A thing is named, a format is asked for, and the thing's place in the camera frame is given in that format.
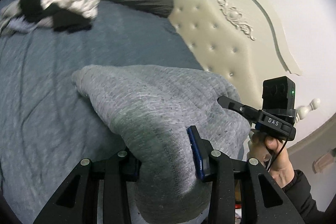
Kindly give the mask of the black jacket sleeve forearm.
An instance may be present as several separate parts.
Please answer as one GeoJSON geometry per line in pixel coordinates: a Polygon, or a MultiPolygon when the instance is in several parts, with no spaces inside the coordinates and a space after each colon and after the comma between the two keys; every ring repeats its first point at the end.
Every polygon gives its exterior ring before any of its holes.
{"type": "Polygon", "coordinates": [[[317,209],[311,195],[311,186],[301,170],[294,171],[294,178],[283,189],[305,223],[322,223],[324,212],[317,209]]]}

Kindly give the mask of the person's right hand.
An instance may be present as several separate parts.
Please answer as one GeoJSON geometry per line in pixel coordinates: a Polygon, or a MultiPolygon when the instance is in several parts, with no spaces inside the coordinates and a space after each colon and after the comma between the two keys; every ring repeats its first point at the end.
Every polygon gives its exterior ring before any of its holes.
{"type": "Polygon", "coordinates": [[[247,159],[258,159],[280,188],[284,188],[293,180],[294,169],[282,141],[252,129],[249,134],[248,148],[247,159]]]}

